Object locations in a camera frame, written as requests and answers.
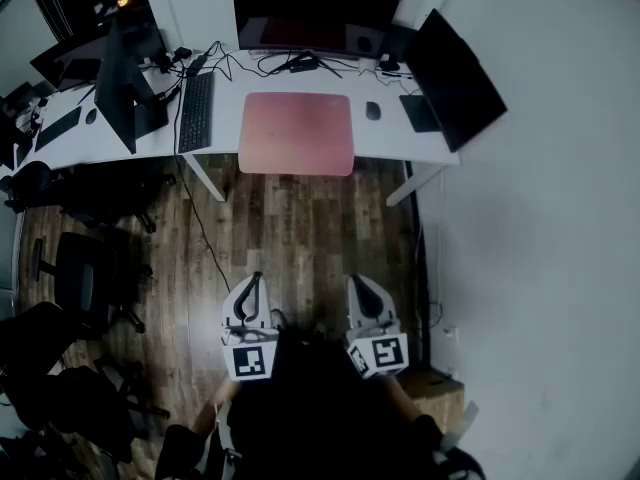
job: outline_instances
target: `desk leg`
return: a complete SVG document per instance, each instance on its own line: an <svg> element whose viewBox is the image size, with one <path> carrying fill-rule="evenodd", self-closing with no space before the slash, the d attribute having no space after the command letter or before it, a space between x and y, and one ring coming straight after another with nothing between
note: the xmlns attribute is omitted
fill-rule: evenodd
<svg viewBox="0 0 640 480"><path fill-rule="evenodd" d="M395 206L405 197L409 196L411 192L418 190L422 185L435 178L438 173L444 169L446 165L442 164L429 164L419 173L414 174L400 185L389 197L387 197L387 206Z"/></svg>
<svg viewBox="0 0 640 480"><path fill-rule="evenodd" d="M204 183L204 186L209 189L209 192L213 194L213 197L216 198L216 201L220 201L224 203L227 200L227 196L223 190L219 190L218 187L215 186L211 178L207 176L207 173L204 171L198 159L192 153L184 153L182 157L189 164L189 167L193 169L193 172L196 173L200 181Z"/></svg>

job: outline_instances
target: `hardwood floor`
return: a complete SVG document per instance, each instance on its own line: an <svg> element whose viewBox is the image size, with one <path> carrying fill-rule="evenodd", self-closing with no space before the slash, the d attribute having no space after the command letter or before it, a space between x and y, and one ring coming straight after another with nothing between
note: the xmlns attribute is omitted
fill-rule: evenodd
<svg viewBox="0 0 640 480"><path fill-rule="evenodd" d="M173 160L163 162L176 171ZM230 181L226 203L216 202L188 167L183 171L232 287L260 270L272 307L281 308L290 324L311 328L322 320L339 335L347 325L344 276L358 272L389 291L405 328L415 330L411 205L385 205L402 183L401 162L357 159L347 178L246 175L231 155L206 162L212 179ZM219 340L227 291L177 178L178 185L163 188L149 209L156 233L144 233L135 218L119 225L130 233L132 254L154 271L135 305L146 333L138 335L122 321L101 340L78 341L64 355L66 366L90 365L105 352L123 362L140 360L148 402L171 412L170 422L153 422L148 440L134 441L132 464L119 466L122 478L153 478L166 427L190 425L225 372ZM27 211L20 252L23 311L53 301L53 278L31 279L31 251L35 238L45 238L44 259L55 263L63 231L95 234L58 208ZM415 344L415 333L409 336ZM82 439L75 449L92 477L102 478L99 451Z"/></svg>

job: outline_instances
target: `black pants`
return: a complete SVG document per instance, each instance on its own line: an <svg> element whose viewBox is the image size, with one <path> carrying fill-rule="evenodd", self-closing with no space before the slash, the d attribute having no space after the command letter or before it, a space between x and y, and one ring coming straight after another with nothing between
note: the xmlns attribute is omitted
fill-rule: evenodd
<svg viewBox="0 0 640 480"><path fill-rule="evenodd" d="M228 424L241 478L394 478L409 425L377 380L364 381L340 342L284 331L272 378L243 385ZM214 435L207 478L221 478Z"/></svg>

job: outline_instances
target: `black office chair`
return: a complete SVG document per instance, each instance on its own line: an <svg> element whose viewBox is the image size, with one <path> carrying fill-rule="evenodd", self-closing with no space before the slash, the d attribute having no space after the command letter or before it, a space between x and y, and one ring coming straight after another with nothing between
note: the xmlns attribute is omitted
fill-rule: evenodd
<svg viewBox="0 0 640 480"><path fill-rule="evenodd" d="M40 431L47 422L40 400L42 378L82 332L70 312L50 302L0 321L0 392L31 430Z"/></svg>
<svg viewBox="0 0 640 480"><path fill-rule="evenodd" d="M156 225L147 212L164 184L175 185L173 174L155 172L147 160L79 165L52 171L43 162L30 162L4 183L15 213L40 206L62 212L88 228L112 228L122 217L135 215L148 233Z"/></svg>
<svg viewBox="0 0 640 480"><path fill-rule="evenodd" d="M46 375L80 332L78 322L50 302L0 321L0 377Z"/></svg>
<svg viewBox="0 0 640 480"><path fill-rule="evenodd" d="M134 424L131 411L164 419L171 415L164 409L138 403L140 363L127 368L107 355L95 365L98 373L82 366L47 379L50 421L61 432L77 432L91 441L114 463L130 463L131 442L144 437L142 429Z"/></svg>
<svg viewBox="0 0 640 480"><path fill-rule="evenodd" d="M41 271L55 276L55 302L81 322L81 338L99 338L118 316L125 316L136 332L144 333L144 323L131 309L126 295L130 283L137 284L142 277L153 274L151 267L143 265L135 279L126 279L120 273L122 261L114 248L76 233L60 236L55 266L42 259L43 247L42 239L37 239L32 259L34 278L38 281Z"/></svg>
<svg viewBox="0 0 640 480"><path fill-rule="evenodd" d="M3 480L71 480L83 478L88 473L71 446L51 428L42 433L27 432L18 439L2 437L0 446L6 453L6 469L2 469L0 461Z"/></svg>

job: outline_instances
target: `monitor stand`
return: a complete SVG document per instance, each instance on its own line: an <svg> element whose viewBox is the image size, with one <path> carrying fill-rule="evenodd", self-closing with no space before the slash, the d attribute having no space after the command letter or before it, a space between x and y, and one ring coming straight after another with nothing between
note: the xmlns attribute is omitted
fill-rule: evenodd
<svg viewBox="0 0 640 480"><path fill-rule="evenodd" d="M131 63L131 90L133 91L133 99L137 103L133 110L134 138L139 139L168 125L169 114L166 103L159 101L158 96L153 93L153 89L144 78L135 59L130 58L129 62Z"/></svg>
<svg viewBox="0 0 640 480"><path fill-rule="evenodd" d="M416 133L439 132L440 124L424 96L400 96L404 111L409 116L413 131Z"/></svg>

